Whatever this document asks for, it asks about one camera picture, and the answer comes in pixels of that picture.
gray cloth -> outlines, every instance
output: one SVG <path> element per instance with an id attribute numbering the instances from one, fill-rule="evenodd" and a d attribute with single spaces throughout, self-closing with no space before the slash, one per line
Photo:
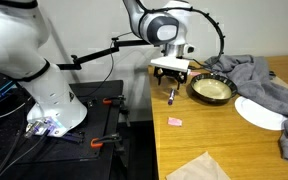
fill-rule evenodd
<path id="1" fill-rule="evenodd" d="M 213 57 L 206 63 L 212 64 L 214 61 Z M 288 89 L 270 82 L 268 64 L 263 57 L 223 55 L 208 70 L 232 80 L 240 95 L 271 111 L 288 116 Z M 284 128 L 280 143 L 283 158 L 288 160 L 288 120 L 285 121 Z"/>

white plate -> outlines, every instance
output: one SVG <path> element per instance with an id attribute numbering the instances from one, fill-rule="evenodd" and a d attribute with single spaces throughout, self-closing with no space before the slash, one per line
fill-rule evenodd
<path id="1" fill-rule="evenodd" d="M 235 108 L 248 122 L 268 130 L 284 129 L 283 122 L 287 120 L 287 117 L 270 111 L 242 96 L 236 99 Z"/>

wooden table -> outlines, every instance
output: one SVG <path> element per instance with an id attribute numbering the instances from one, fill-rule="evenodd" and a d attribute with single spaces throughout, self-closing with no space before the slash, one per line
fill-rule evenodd
<path id="1" fill-rule="evenodd" d="M 270 69 L 288 83 L 288 56 L 267 58 Z M 211 106 L 191 96 L 188 82 L 167 104 L 176 83 L 163 78 L 160 86 L 149 67 L 159 179 L 208 151 L 231 179 L 288 179 L 288 162 L 281 158 L 281 131 L 269 131 L 244 120 L 234 97 L 223 106 Z M 182 127 L 167 124 L 168 117 L 183 120 Z"/>

small pink object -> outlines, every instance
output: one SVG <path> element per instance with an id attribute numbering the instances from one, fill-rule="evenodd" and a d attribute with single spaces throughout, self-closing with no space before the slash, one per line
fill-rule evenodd
<path id="1" fill-rule="evenodd" d="M 182 120 L 169 117 L 167 123 L 171 126 L 182 126 Z"/>
<path id="2" fill-rule="evenodd" d="M 191 76 L 197 76 L 197 75 L 200 75 L 200 74 L 201 74 L 200 72 L 191 72 L 190 73 Z"/>

white wall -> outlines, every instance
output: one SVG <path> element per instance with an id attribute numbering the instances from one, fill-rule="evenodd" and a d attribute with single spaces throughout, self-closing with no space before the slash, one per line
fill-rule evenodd
<path id="1" fill-rule="evenodd" d="M 71 62 L 70 55 L 84 56 L 106 49 L 111 37 L 130 31 L 122 0 L 40 0 L 40 7 L 53 25 L 52 36 L 40 52 L 54 63 Z M 166 0 L 145 0 L 159 8 Z M 260 56 L 288 54 L 288 1 L 286 0 L 190 0 L 194 8 L 211 13 L 226 35 L 225 54 Z M 134 39 L 132 35 L 121 39 Z M 212 26 L 193 15 L 188 42 L 197 47 L 194 58 L 216 55 L 219 42 Z M 109 80 L 123 79 L 124 94 L 131 107 L 130 119 L 150 120 L 151 105 L 147 65 L 160 56 L 151 46 L 121 48 L 114 54 L 115 67 Z M 83 70 L 65 72 L 69 82 L 102 81 L 111 68 L 110 56 L 83 65 Z"/>

